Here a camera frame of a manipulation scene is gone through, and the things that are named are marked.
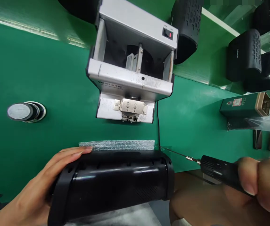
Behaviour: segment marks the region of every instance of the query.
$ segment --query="metal bracket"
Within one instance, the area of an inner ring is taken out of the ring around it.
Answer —
[[[118,99],[115,100],[113,109],[117,111],[132,113],[132,114],[146,115],[147,108],[148,106],[144,102],[123,98],[121,100],[118,100]]]

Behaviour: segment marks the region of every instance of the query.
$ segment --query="green esd mat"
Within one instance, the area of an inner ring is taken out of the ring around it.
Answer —
[[[87,79],[89,50],[0,25],[0,202],[12,200],[63,148],[94,140],[158,139],[158,123],[95,118],[99,92]],[[199,158],[263,158],[252,131],[226,131],[221,100],[237,94],[176,77],[171,97],[159,102],[161,145]],[[8,119],[16,102],[37,101],[46,117],[29,124]],[[176,172],[199,166],[167,153]]]

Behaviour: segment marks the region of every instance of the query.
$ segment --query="metal plate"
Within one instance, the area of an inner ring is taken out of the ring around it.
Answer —
[[[119,110],[120,111],[120,106],[121,106],[121,100],[115,100],[115,105],[114,105],[114,110]]]
[[[121,111],[143,114],[144,105],[144,102],[123,98],[121,100]]]

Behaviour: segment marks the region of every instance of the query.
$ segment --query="sticker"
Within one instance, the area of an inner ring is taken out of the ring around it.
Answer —
[[[235,106],[241,106],[241,103],[242,103],[242,98],[234,99],[232,106],[233,107],[235,107]]]

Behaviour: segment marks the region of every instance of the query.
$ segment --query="black cable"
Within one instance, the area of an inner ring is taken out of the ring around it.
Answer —
[[[159,151],[161,151],[161,144],[160,144],[160,122],[159,122],[159,101],[157,101],[157,119],[158,119],[158,145],[159,145]]]

